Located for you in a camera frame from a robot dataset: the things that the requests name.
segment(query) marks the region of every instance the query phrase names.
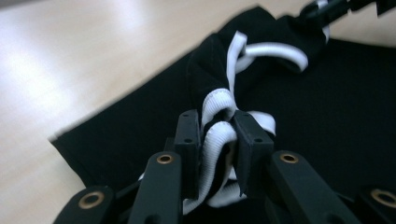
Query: black plastic part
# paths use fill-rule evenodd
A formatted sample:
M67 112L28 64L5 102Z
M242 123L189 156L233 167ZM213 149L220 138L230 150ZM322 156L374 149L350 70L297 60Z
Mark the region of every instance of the black plastic part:
M128 221L140 183L141 181L139 180L116 193L114 211L117 216L117 223L126 223Z
M312 8L316 2L308 5L307 7ZM331 22L336 21L342 16L346 15L350 9L350 4L347 0L333 0L330 1L328 5L322 8L315 8L304 15L304 18L308 25L313 25L315 27L325 27Z
M178 117L175 152L182 159L182 198L197 199L201 136L196 110L186 111Z
M375 186L362 188L353 208L363 223L396 223L396 192Z
M377 0L376 14L380 16L394 7L396 7L396 0Z
M373 2L376 2L378 16L396 7L396 0L332 0L322 8L313 7L317 4L313 2L303 9L300 18L308 25L324 27L346 15L349 10L357 11Z
M267 213L272 224L290 224L293 223L290 212L283 206L279 206L271 199L265 200L265 212Z
M54 224L102 224L111 223L114 192L108 187L90 187L77 193Z
M181 159L175 152L154 154L134 200L130 224L181 222Z
M245 193L249 198L264 198L262 169L265 159L274 151L274 142L249 113L236 111L233 127L238 135L235 173L241 194Z
M360 223L303 156L275 152L270 174L295 223Z

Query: black garment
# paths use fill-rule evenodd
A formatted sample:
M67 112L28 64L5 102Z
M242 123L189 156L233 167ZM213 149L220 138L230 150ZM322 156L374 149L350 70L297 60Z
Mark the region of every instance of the black garment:
M396 49L334 39L325 47L323 35L304 31L299 24L275 35L279 29L273 25L280 23L290 24L290 18L275 21L261 8L241 14L207 39L219 41L213 45L222 52L218 58L207 57L213 61L195 66L194 57L203 50L198 48L52 144L87 187L120 190L134 183L149 156L162 151L166 137L175 135L178 115L201 109L205 93L227 85L224 77L193 81L191 71L225 74L224 53L238 30L252 43L263 41L259 34L289 41L309 59L308 68L296 74L282 62L260 58L243 72L248 75L236 77L238 107L274 116L276 149L302 154L332 189L349 198L364 185L396 189ZM265 223L263 211L257 201L221 209L202 206L185 223L213 223L212 216L217 216L216 223L241 223L241 217L247 218L243 223Z

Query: white strap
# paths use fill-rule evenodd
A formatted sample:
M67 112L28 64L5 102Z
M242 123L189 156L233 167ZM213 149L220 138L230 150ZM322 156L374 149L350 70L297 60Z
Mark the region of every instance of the white strap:
M227 51L227 79L230 92L233 94L235 83L235 66L238 56L247 43L248 37L240 32L236 32Z
M238 74L247 69L254 62L255 59L256 57L251 57L247 55L244 55L243 57L238 59L235 66L235 73Z
M210 92L204 99L202 106L201 128L212 120L221 110L225 110L225 120L230 120L236 110L233 95L227 89L216 89Z
M186 199L183 201L184 215L196 208L206 198L215 176L219 154L223 146L232 141L236 141L236 132L231 124L226 121L214 124L206 133L199 176L199 196L197 200Z
M295 63L300 68L300 72L304 71L308 66L308 57L302 50L282 43L265 42L251 44L246 46L245 54L249 57L271 56L286 59Z
M218 191L211 199L207 201L211 207L223 207L231 203L237 203L246 199L246 195L239 196L240 188L238 183L233 183Z
M248 113L260 124L267 132L276 135L276 123L272 115L260 111L248 111Z

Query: light wood surface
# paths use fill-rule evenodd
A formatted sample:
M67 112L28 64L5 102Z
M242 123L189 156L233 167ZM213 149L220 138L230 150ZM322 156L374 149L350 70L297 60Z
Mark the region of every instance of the light wood surface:
M106 108L243 9L278 17L306 0L48 0L0 8L0 223L51 223L84 188L49 139ZM375 7L332 37L396 47Z

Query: wooden table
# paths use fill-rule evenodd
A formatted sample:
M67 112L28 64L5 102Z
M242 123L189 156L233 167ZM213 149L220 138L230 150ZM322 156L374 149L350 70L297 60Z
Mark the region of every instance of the wooden table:
M0 223L51 223L84 186L49 139L144 84L243 9L306 0L48 0L0 8ZM332 37L396 47L371 6Z

